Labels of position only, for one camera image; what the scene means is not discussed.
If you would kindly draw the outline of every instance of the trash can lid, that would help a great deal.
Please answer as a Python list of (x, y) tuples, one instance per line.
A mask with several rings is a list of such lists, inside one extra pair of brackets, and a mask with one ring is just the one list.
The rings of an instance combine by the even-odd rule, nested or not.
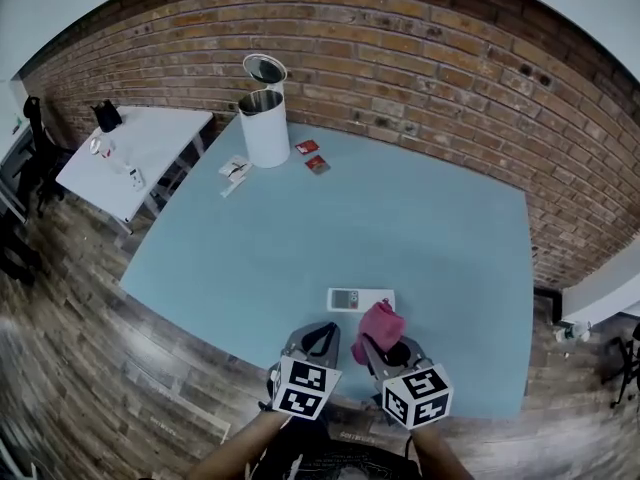
[(269, 55), (252, 53), (244, 58), (242, 65), (251, 78), (263, 84), (277, 84), (287, 78), (287, 68)]

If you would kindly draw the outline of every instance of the white desk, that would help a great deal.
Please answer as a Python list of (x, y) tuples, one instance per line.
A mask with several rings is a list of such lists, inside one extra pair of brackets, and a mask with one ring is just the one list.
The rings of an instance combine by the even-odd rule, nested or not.
[[(13, 135), (8, 128), (3, 129), (4, 133), (0, 134), (0, 168), (6, 162), (7, 158), (15, 151), (16, 147), (24, 136), (31, 130), (29, 121), (24, 120), (20, 128)], [(23, 224), (26, 222), (26, 209), (18, 200), (13, 191), (0, 178), (0, 201), (18, 218)]]
[(189, 142), (203, 155), (199, 133), (213, 114), (149, 107), (119, 107), (118, 112), (123, 123), (104, 135), (113, 141), (120, 158), (140, 170), (145, 187), (136, 192), (128, 173), (117, 173), (107, 160), (90, 153), (89, 144), (102, 133), (100, 128), (80, 146), (56, 181), (122, 224), (149, 202), (149, 193)]

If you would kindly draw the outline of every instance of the wooden floor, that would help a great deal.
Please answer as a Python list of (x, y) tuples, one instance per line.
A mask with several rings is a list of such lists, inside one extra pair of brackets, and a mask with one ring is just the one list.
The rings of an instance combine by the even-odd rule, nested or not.
[[(134, 238), (122, 243), (103, 215), (67, 196), (28, 225), (44, 259), (36, 286), (0, 275), (0, 434), (25, 472), (34, 460), (47, 479), (181, 478), (265, 399), (263, 371), (119, 289), (150, 224), (137, 219)], [(450, 418), (443, 433), (479, 479), (640, 478), (637, 400), (611, 410), (617, 385), (599, 382), (617, 359), (602, 344), (636, 322), (611, 319), (565, 358), (548, 315), (537, 301), (520, 416)], [(335, 438), (401, 452), (406, 433), (379, 411), (338, 403)]]

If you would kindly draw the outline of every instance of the black office chair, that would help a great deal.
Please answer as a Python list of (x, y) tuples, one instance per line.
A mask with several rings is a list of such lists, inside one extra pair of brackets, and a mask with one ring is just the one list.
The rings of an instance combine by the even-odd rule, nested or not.
[[(624, 392), (627, 389), (627, 386), (633, 382), (634, 379), (638, 382), (640, 386), (640, 378), (638, 378), (640, 374), (640, 348), (634, 352), (634, 341), (640, 341), (640, 324), (636, 325), (636, 328), (633, 330), (633, 339), (627, 341), (626, 343), (622, 341), (622, 338), (616, 337), (613, 338), (607, 346), (618, 345), (620, 353), (622, 354), (623, 365), (617, 372), (608, 377), (602, 379), (602, 384), (604, 385), (606, 382), (609, 382), (612, 379), (615, 379), (619, 375), (623, 375), (622, 378), (622, 386), (620, 387), (620, 395), (618, 396), (618, 400), (616, 402), (611, 402), (611, 408), (613, 409), (616, 405), (618, 405), (622, 397), (624, 396)], [(629, 395), (629, 400), (633, 398), (634, 395)]]
[(20, 179), (18, 197), (25, 207), (28, 207), (29, 192), (40, 184), (36, 191), (38, 196), (37, 212), (38, 216), (42, 217), (42, 205), (53, 194), (56, 194), (60, 200), (64, 198), (64, 189), (56, 183), (56, 176), (73, 156), (74, 151), (62, 148), (49, 139), (46, 128), (42, 126), (40, 98), (29, 96), (24, 104), (23, 113), (31, 123), (33, 149), (27, 146), (32, 156), (19, 170), (22, 173), (22, 178)]

